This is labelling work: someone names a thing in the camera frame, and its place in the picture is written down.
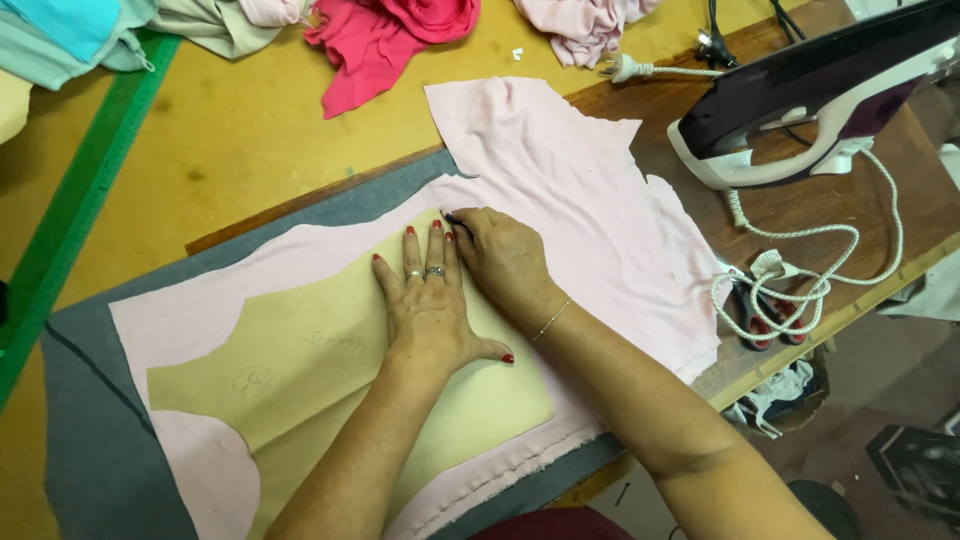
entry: light blue fabric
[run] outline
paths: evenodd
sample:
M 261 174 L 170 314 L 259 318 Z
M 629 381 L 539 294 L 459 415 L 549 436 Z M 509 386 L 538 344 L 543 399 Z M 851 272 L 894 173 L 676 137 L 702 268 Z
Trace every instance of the light blue fabric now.
M 79 61 L 104 46 L 120 14 L 117 0 L 0 0 Z
M 145 25 L 156 10 L 155 0 L 120 0 L 116 23 L 90 61 L 77 60 L 19 14 L 0 10 L 0 68 L 51 90 L 98 63 L 118 71 L 153 71 L 131 29 Z

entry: woman's left hand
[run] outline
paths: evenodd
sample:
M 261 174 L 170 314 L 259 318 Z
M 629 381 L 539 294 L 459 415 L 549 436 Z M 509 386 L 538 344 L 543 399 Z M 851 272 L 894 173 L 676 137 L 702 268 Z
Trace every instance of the woman's left hand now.
M 373 272 L 387 299 L 390 351 L 384 363 L 404 371 L 441 376 L 444 381 L 477 358 L 514 363 L 504 343 L 478 337 L 467 322 L 467 302 L 461 286 L 460 262 L 453 234 L 444 235 L 435 220 L 427 243 L 426 265 L 420 262 L 417 232 L 403 235 L 406 286 L 379 255 Z

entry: woman's right hand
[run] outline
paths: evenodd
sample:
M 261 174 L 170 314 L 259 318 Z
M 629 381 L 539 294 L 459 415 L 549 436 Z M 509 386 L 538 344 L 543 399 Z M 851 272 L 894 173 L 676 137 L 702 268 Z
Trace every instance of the woman's right hand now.
M 469 228 L 453 231 L 473 279 L 521 326 L 539 330 L 568 298 L 550 279 L 540 234 L 494 209 L 451 213 Z

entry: gray cutting mat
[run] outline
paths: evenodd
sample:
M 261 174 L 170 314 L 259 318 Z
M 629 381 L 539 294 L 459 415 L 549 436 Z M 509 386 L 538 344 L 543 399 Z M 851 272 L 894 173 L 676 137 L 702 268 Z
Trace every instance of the gray cutting mat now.
M 196 538 L 107 304 L 230 266 L 298 224 L 372 221 L 429 181 L 458 174 L 446 150 L 51 315 L 46 365 L 46 492 L 64 538 Z M 543 507 L 623 451 L 609 433 L 521 479 L 433 535 L 466 538 Z

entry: measuring ruler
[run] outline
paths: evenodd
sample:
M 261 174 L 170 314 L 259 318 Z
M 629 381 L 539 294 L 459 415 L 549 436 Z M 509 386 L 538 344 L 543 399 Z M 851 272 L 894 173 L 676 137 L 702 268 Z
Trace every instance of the measuring ruler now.
M 170 66 L 179 36 L 138 33 L 154 71 L 117 73 L 60 186 L 13 271 L 8 321 L 0 326 L 0 409 L 107 199 Z

